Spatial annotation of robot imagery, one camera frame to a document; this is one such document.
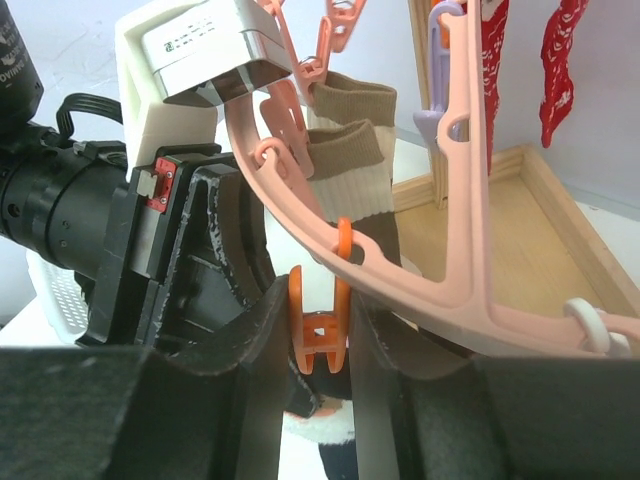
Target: wooden box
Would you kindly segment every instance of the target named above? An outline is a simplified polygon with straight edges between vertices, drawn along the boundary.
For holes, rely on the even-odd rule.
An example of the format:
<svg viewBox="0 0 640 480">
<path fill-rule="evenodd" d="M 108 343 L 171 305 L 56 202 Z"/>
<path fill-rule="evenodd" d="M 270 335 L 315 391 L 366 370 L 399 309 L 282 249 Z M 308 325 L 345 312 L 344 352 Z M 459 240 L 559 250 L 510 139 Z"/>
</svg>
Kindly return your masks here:
<svg viewBox="0 0 640 480">
<path fill-rule="evenodd" d="M 640 317 L 640 291 L 533 147 L 494 155 L 489 192 L 498 303 L 559 317 L 568 299 L 582 297 Z M 403 255 L 442 280 L 447 209 L 436 204 L 433 176 L 395 185 L 394 198 Z"/>
</svg>

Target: wooden board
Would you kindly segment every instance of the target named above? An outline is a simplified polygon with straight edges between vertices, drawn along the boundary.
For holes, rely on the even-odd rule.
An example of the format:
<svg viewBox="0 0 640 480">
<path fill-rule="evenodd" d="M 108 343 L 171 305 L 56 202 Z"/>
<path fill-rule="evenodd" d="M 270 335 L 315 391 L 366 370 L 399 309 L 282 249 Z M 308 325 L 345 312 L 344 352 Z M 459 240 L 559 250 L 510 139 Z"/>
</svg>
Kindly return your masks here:
<svg viewBox="0 0 640 480">
<path fill-rule="evenodd" d="M 640 291 L 560 181 L 532 147 L 494 155 L 490 181 L 494 295 L 520 310 L 561 316 L 582 297 L 610 313 L 640 317 Z M 442 280 L 447 210 L 434 202 L 433 178 L 394 186 L 402 254 Z"/>
</svg>

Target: red cloth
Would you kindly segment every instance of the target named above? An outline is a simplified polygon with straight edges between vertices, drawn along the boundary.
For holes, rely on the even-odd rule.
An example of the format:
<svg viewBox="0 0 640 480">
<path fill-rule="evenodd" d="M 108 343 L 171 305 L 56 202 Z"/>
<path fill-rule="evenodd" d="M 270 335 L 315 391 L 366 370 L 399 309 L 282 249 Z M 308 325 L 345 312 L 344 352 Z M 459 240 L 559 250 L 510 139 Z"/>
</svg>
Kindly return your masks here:
<svg viewBox="0 0 640 480">
<path fill-rule="evenodd" d="M 547 23 L 542 43 L 544 98 L 540 105 L 542 145 L 551 145 L 553 132 L 569 115 L 573 106 L 573 82 L 569 77 L 569 52 L 573 31 L 589 0 L 561 0 L 560 7 Z"/>
<path fill-rule="evenodd" d="M 482 0 L 482 77 L 484 80 L 484 109 L 487 129 L 487 169 L 491 173 L 493 152 L 493 124 L 500 106 L 498 71 L 500 54 L 507 25 L 509 0 Z"/>
</svg>

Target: cable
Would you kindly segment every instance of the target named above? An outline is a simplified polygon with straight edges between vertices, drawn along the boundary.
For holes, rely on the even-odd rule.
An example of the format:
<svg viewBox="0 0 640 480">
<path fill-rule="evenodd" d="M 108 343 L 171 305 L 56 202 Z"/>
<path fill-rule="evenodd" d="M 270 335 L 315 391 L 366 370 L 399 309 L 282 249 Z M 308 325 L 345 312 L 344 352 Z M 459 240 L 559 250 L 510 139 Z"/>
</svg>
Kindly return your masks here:
<svg viewBox="0 0 640 480">
<path fill-rule="evenodd" d="M 88 93 L 68 95 L 56 113 L 60 144 L 67 142 L 74 132 L 71 112 L 90 113 L 108 118 L 122 125 L 122 108 L 120 102 L 110 98 Z"/>
</svg>

